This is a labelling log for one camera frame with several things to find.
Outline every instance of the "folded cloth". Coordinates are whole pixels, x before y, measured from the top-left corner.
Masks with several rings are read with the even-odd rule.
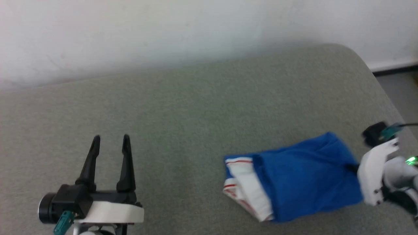
[[[290,147],[225,156],[223,192],[259,221],[286,222],[362,201],[357,164],[338,137],[325,133]]]

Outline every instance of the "white fabric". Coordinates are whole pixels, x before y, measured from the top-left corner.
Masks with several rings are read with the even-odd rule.
[[[233,178],[225,180],[223,192],[258,221],[272,220],[271,201],[254,172],[252,158],[230,158],[225,164]]]

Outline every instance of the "red stripe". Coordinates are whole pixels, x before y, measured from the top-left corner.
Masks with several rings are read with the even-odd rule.
[[[224,186],[224,188],[226,188],[226,187],[232,187],[232,186],[236,186],[236,184],[227,184],[227,185]]]
[[[248,204],[245,200],[240,200],[240,202],[242,203],[242,204],[244,204],[248,209],[249,209],[249,211],[251,211],[251,213],[253,214],[253,215],[255,215],[255,210],[250,206],[250,204]]]
[[[226,191],[226,192],[228,192],[229,194],[231,194],[233,197],[237,197],[237,196],[235,195],[235,193],[234,193],[234,192],[232,192],[231,190],[229,190],[229,189],[225,189],[225,191]]]
[[[236,162],[252,163],[252,161],[250,161],[250,160],[238,160],[238,161],[230,161],[230,162],[227,162],[227,164],[229,164],[229,163],[236,163]]]

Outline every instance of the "green led light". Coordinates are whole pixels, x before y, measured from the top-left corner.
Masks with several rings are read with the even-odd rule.
[[[416,160],[416,157],[411,157],[411,158],[409,158],[408,160],[406,160],[406,161],[415,161]]]

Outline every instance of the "robotic arm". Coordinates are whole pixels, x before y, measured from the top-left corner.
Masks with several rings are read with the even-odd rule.
[[[56,193],[47,193],[39,203],[39,219],[45,224],[56,224],[54,235],[64,235],[71,225],[73,235],[126,235],[128,225],[144,221],[144,209],[135,194],[129,136],[123,137],[123,163],[116,190],[96,190],[94,174],[99,149],[97,135],[75,184],[61,185]],[[111,227],[114,233],[102,230],[103,226]]]
[[[363,132],[365,142],[372,147],[362,158],[357,177],[366,204],[376,206],[385,201],[395,203],[413,215],[418,227],[418,168],[416,157],[390,158],[396,152],[399,125],[380,122]]]
[[[380,122],[367,128],[363,136],[372,149],[363,156],[360,165],[347,168],[357,173],[366,204],[395,203],[413,215],[418,227],[418,168],[415,166],[418,158],[390,157],[399,149],[395,134],[402,126],[405,125],[387,126]],[[61,185],[56,193],[47,193],[39,203],[39,219],[45,224],[56,224],[54,235],[64,235],[72,225],[73,235],[126,235],[128,225],[143,222],[144,209],[135,194],[129,136],[123,138],[123,164],[116,190],[96,190],[94,174],[99,148],[97,135],[75,184]],[[102,230],[103,226],[110,226],[114,232]]]

